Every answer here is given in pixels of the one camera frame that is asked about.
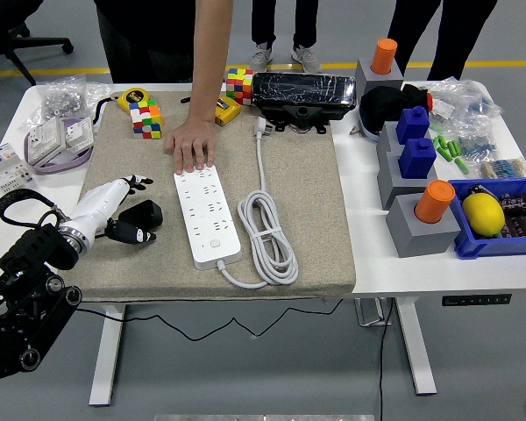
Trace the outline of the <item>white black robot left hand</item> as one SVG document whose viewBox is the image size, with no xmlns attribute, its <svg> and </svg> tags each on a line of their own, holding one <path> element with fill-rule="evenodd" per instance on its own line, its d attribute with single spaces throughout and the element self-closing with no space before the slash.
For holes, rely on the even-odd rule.
<svg viewBox="0 0 526 421">
<path fill-rule="evenodd" d="M 153 180 L 145 176 L 128 175 L 86 192 L 68 220 L 60 224 L 59 233 L 73 243 L 77 253 L 84 255 L 126 197 L 152 183 Z"/>
</svg>

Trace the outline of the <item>person's left hand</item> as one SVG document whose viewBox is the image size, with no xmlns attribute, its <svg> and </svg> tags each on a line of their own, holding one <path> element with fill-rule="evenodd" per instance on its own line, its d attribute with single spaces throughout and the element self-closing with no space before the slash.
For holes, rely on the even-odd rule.
<svg viewBox="0 0 526 421">
<path fill-rule="evenodd" d="M 165 151 L 173 156 L 177 175 L 214 165 L 217 151 L 215 126 L 212 119 L 188 117 L 166 135 Z"/>
</svg>

